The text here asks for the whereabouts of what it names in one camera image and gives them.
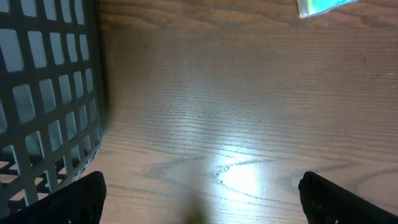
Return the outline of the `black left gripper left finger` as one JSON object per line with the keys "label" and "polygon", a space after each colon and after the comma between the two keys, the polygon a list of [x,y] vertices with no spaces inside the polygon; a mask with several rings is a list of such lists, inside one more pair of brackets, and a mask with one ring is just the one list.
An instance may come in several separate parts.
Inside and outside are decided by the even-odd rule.
{"label": "black left gripper left finger", "polygon": [[103,173],[95,171],[1,219],[1,224],[99,224],[105,198]]}

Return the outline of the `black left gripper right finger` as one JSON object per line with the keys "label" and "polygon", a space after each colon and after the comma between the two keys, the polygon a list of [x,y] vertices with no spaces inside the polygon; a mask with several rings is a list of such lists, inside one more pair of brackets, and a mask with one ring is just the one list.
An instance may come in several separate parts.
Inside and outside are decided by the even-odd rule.
{"label": "black left gripper right finger", "polygon": [[397,215],[307,171],[298,189],[303,212],[309,224],[394,224]]}

